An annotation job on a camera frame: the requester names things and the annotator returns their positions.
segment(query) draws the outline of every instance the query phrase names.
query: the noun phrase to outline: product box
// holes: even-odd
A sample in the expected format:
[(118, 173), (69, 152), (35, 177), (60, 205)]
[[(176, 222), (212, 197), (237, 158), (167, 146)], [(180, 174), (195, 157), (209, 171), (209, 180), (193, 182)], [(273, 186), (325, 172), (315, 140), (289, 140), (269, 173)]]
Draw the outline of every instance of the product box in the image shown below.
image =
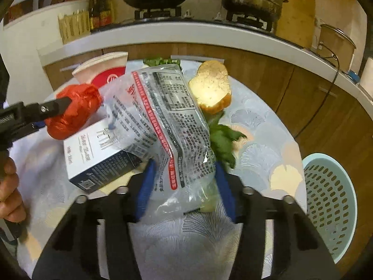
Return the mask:
[(103, 119), (64, 140), (66, 168), (71, 183), (94, 192), (136, 168), (141, 160), (114, 144)]

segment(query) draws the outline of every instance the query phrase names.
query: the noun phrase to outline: screw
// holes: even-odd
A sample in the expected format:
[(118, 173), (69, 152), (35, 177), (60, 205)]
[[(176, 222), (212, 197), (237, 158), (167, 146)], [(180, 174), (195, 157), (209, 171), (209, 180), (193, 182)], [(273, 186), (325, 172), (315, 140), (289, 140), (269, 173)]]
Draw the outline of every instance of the screw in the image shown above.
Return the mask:
[(282, 200), (284, 200), (288, 204), (293, 204), (295, 202), (292, 196), (285, 196), (284, 198), (282, 198)]
[(246, 195), (253, 195), (255, 193), (255, 190), (252, 189), (251, 187), (244, 187), (242, 191)]
[(78, 198), (75, 199), (75, 202), (76, 202), (77, 204), (83, 204), (83, 203), (85, 203), (87, 200), (88, 200), (87, 196), (85, 196), (85, 195), (81, 195), (81, 196), (79, 196)]
[(126, 186), (119, 186), (116, 190), (115, 190), (115, 192), (117, 193), (117, 194), (120, 194), (120, 195), (123, 195), (123, 194), (126, 194), (126, 193), (128, 193), (128, 187), (126, 187)]

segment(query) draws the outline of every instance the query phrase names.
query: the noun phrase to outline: finger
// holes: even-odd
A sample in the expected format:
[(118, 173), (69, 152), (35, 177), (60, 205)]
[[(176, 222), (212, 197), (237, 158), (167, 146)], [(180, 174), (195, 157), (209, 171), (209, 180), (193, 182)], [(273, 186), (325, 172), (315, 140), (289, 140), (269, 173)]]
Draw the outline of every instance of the finger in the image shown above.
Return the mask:
[(8, 157), (6, 159), (4, 170), (5, 170), (5, 173), (7, 173), (8, 175), (13, 175), (16, 173), (17, 171), (16, 164), (14, 163), (12, 158)]
[(21, 222), (26, 219), (26, 211), (23, 203), (13, 210), (8, 216), (4, 219), (7, 219), (10, 222)]
[(6, 199), (16, 190), (19, 183), (17, 174), (7, 175), (4, 181), (0, 182), (0, 202)]
[(18, 190), (15, 190), (4, 202), (0, 203), (0, 218), (8, 216), (22, 204), (22, 197)]

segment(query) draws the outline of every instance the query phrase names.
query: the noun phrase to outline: white countertop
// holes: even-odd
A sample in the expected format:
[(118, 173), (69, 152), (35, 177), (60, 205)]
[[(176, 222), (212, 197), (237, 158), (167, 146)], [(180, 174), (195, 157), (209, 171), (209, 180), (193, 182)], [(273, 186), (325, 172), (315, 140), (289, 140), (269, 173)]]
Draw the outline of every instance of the white countertop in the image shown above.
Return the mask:
[[(304, 68), (332, 82), (336, 69), (306, 49), (271, 36), (211, 23), (154, 22), (94, 33), (60, 48), (39, 50), (42, 66), (97, 49), (142, 43), (184, 42), (226, 46), (255, 52)], [(373, 120), (372, 101), (343, 73), (335, 84), (351, 94)]]

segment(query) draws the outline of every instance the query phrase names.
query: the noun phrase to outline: electric cable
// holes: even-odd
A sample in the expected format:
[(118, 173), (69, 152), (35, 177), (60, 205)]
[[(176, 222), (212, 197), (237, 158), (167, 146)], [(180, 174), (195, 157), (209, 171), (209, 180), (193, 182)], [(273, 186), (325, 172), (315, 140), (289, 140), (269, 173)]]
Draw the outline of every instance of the electric cable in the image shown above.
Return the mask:
[(322, 57), (323, 59), (334, 59), (337, 61), (337, 64), (338, 64), (338, 67), (337, 67), (337, 72), (335, 74), (335, 77), (333, 79), (333, 82), (332, 84), (330, 85), (329, 87), (329, 90), (328, 92), (326, 93), (325, 95), (325, 98), (323, 99), (323, 101), (321, 102), (321, 105), (318, 107), (318, 109), (316, 110), (316, 112), (313, 114), (313, 116), (311, 117), (311, 119), (307, 122), (307, 124), (299, 131), (299, 133), (297, 133), (297, 135), (294, 137), (295, 138), (298, 138), (298, 136), (310, 125), (310, 123), (314, 120), (314, 118), (316, 117), (316, 115), (318, 114), (318, 112), (320, 111), (320, 109), (323, 107), (326, 99), (328, 98), (329, 94), (330, 94), (330, 91), (332, 90), (332, 87), (335, 83), (335, 80), (337, 80), (337, 77), (338, 77), (338, 74), (339, 74), (339, 70), (340, 70), (340, 64), (339, 64), (339, 59), (338, 59), (338, 56), (330, 49), (328, 48), (327, 46), (325, 46), (325, 44), (323, 42), (320, 42), (319, 43), (320, 46), (324, 46), (327, 50), (329, 50), (332, 55), (330, 57)]

